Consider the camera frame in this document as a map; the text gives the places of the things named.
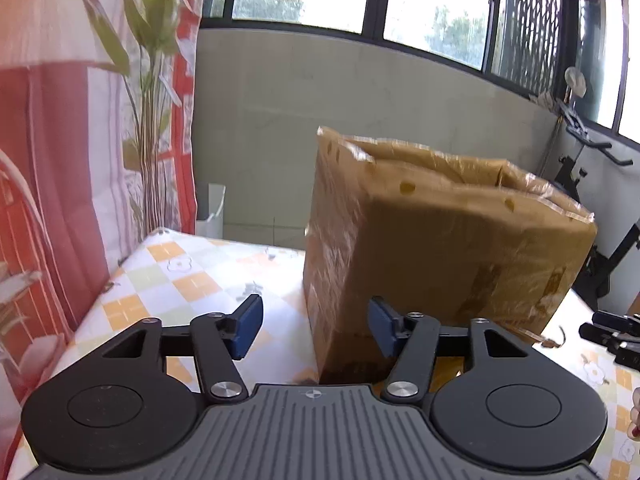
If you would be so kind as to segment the white floor bin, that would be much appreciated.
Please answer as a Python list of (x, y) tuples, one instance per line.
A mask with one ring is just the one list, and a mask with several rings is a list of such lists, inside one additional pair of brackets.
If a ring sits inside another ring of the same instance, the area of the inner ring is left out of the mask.
[(196, 185), (196, 199), (198, 213), (196, 214), (195, 234), (200, 237), (222, 240), (224, 238), (224, 198), (226, 187), (217, 183), (198, 183)]

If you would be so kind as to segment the black exercise bike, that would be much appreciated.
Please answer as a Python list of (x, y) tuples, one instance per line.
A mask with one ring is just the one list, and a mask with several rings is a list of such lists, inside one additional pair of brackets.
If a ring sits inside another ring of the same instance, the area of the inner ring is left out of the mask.
[(564, 155), (553, 183), (591, 210), (598, 228), (574, 291), (594, 310), (631, 313), (639, 309), (639, 147), (589, 129), (575, 110), (585, 77), (570, 67), (565, 80), (558, 101)]

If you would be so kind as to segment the brown cardboard box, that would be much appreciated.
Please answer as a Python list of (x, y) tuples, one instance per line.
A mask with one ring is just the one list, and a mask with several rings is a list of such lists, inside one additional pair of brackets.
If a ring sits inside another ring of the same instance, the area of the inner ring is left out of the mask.
[(587, 208), (507, 160), (329, 128), (317, 141), (303, 290), (325, 384), (390, 371), (368, 325), (376, 296), (540, 333), (596, 238)]

